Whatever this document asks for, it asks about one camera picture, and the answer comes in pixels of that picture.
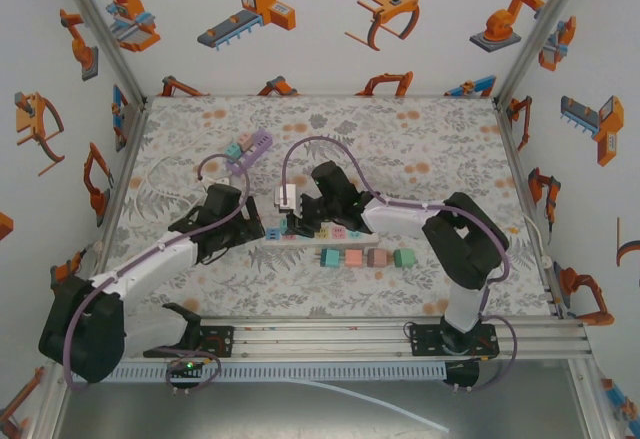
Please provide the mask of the white power strip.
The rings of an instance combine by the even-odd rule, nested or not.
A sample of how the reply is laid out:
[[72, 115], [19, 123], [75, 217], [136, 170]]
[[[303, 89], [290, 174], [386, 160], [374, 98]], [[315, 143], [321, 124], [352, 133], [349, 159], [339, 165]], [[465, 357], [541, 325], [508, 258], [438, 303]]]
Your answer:
[[313, 237], [294, 234], [283, 234], [283, 227], [269, 227], [260, 243], [266, 248], [358, 248], [377, 246], [380, 242], [378, 234], [367, 234], [350, 231], [333, 223], [323, 223]]

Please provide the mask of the floral tablecloth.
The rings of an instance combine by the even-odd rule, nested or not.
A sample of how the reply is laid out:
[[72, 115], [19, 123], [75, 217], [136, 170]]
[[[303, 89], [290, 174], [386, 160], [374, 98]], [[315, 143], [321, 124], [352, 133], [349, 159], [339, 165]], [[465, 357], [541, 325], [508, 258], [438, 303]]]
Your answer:
[[[332, 160], [358, 188], [401, 200], [468, 194], [510, 246], [509, 277], [490, 289], [487, 311], [550, 313], [515, 182], [488, 100], [366, 97], [158, 98], [151, 104], [111, 248], [109, 265], [132, 258], [184, 216], [207, 180], [226, 176], [219, 159], [243, 133], [263, 128], [273, 145], [233, 179], [249, 189], [265, 228], [278, 227], [281, 179], [315, 195], [311, 171]], [[412, 249], [411, 268], [324, 268], [316, 248], [266, 248], [254, 241], [179, 274], [142, 300], [151, 311], [176, 302], [203, 315], [418, 316], [442, 314], [450, 280], [425, 240], [383, 236], [388, 252]]]

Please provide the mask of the small black controller box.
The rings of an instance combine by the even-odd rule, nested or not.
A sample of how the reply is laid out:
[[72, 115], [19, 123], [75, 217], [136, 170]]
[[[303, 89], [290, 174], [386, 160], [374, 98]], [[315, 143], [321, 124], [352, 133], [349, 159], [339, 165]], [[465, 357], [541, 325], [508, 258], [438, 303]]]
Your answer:
[[473, 388], [480, 376], [479, 362], [475, 360], [447, 361], [444, 383], [453, 388]]
[[178, 358], [168, 363], [165, 379], [169, 384], [179, 384], [182, 380], [186, 383], [199, 383], [205, 365], [204, 361]]

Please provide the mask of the purple power strip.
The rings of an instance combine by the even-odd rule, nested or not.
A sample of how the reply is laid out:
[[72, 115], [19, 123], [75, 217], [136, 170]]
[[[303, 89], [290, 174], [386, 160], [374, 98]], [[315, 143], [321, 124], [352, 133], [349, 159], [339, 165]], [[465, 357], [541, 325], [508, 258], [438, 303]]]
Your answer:
[[[239, 158], [231, 157], [231, 160], [225, 163], [227, 170], [234, 176], [240, 176], [241, 169], [248, 171], [273, 145], [273, 137], [267, 130], [260, 128], [251, 134], [253, 135], [252, 147], [246, 151], [241, 149], [242, 155]], [[230, 144], [237, 143], [238, 138]]]

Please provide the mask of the aluminium frame post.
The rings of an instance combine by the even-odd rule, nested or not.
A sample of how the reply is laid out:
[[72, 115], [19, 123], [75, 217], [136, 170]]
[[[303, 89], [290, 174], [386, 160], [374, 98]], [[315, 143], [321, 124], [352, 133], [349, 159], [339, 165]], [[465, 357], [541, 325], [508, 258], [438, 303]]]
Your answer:
[[507, 74], [504, 83], [496, 97], [496, 107], [498, 110], [505, 109], [510, 103], [517, 87], [533, 64], [537, 54], [542, 49], [551, 28], [559, 20], [560, 13], [563, 11], [569, 0], [548, 0], [536, 20], [536, 24], [532, 32], [524, 42], [523, 49], [516, 58], [514, 65]]
[[128, 93], [128, 98], [132, 100], [140, 109], [146, 103], [146, 96], [143, 93], [131, 68], [126, 63], [121, 49], [110, 33], [109, 27], [102, 17], [101, 12], [94, 0], [74, 0], [80, 14], [94, 34], [98, 46], [106, 55], [109, 63], [115, 71], [116, 76]]

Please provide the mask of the aluminium frame rail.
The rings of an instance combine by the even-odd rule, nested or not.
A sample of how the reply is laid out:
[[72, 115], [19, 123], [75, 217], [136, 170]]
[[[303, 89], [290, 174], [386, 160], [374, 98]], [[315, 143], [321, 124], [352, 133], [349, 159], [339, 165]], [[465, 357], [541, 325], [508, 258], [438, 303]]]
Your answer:
[[[519, 359], [576, 359], [592, 353], [586, 327], [553, 316], [513, 316], [508, 325], [491, 319], [506, 359], [518, 345]], [[435, 317], [210, 318], [208, 326], [234, 328], [231, 361], [412, 360], [408, 323], [436, 325]]]

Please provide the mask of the aluminium side rail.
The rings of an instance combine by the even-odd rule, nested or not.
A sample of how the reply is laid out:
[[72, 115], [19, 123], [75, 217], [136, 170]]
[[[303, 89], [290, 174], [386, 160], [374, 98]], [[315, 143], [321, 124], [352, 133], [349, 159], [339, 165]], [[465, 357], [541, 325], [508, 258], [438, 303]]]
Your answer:
[[93, 269], [94, 273], [104, 272], [108, 265], [121, 211], [129, 188], [129, 180], [131, 179], [136, 157], [144, 136], [147, 117], [148, 112], [145, 106], [141, 107], [134, 115], [134, 123], [130, 130], [131, 135], [129, 136], [128, 145], [126, 147], [124, 163], [120, 171], [120, 175], [118, 176], [118, 182], [116, 183], [115, 195], [111, 199], [109, 210], [106, 215], [106, 225], [100, 240], [102, 248], [96, 256], [96, 262]]
[[542, 204], [545, 210], [546, 203], [543, 198], [540, 198], [538, 203], [534, 201], [534, 196], [529, 188], [529, 176], [525, 173], [519, 157], [519, 153], [528, 144], [530, 138], [531, 105], [532, 98], [529, 95], [522, 100], [511, 99], [505, 109], [498, 110], [495, 104], [497, 123], [514, 178], [525, 226], [532, 243], [540, 279], [550, 297], [550, 311], [559, 319], [567, 319], [567, 310], [555, 275], [553, 260], [547, 251], [546, 240], [550, 238], [550, 234], [549, 232], [542, 233], [535, 219], [537, 206]]

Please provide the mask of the white plastic tube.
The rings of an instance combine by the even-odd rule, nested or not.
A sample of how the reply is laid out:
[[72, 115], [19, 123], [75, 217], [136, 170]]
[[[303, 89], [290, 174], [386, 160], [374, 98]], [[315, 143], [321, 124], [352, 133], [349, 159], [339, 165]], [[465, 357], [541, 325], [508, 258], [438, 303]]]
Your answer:
[[413, 421], [416, 421], [424, 426], [430, 427], [432, 429], [435, 429], [437, 431], [439, 431], [440, 433], [443, 434], [449, 434], [450, 433], [450, 429], [442, 424], [439, 424], [437, 422], [434, 422], [430, 419], [427, 419], [423, 416], [420, 416], [418, 414], [415, 414], [413, 412], [410, 412], [406, 409], [403, 409], [397, 405], [391, 404], [389, 402], [380, 400], [378, 398], [374, 398], [356, 391], [352, 391], [343, 387], [339, 387], [339, 386], [335, 386], [335, 385], [331, 385], [331, 384], [327, 384], [327, 383], [321, 383], [321, 382], [315, 382], [315, 381], [307, 381], [307, 380], [299, 380], [299, 379], [287, 379], [285, 380], [285, 383], [287, 384], [295, 384], [295, 385], [300, 385], [300, 386], [305, 386], [305, 387], [311, 387], [311, 388], [316, 388], [316, 389], [322, 389], [322, 390], [326, 390], [326, 391], [330, 391], [330, 392], [334, 392], [337, 394], [342, 394], [354, 399], [358, 399], [364, 402], [367, 402], [369, 404], [373, 404], [376, 405], [378, 407], [390, 410], [392, 412], [395, 412], [397, 414], [400, 414], [402, 416], [404, 416], [405, 418], [411, 419]]

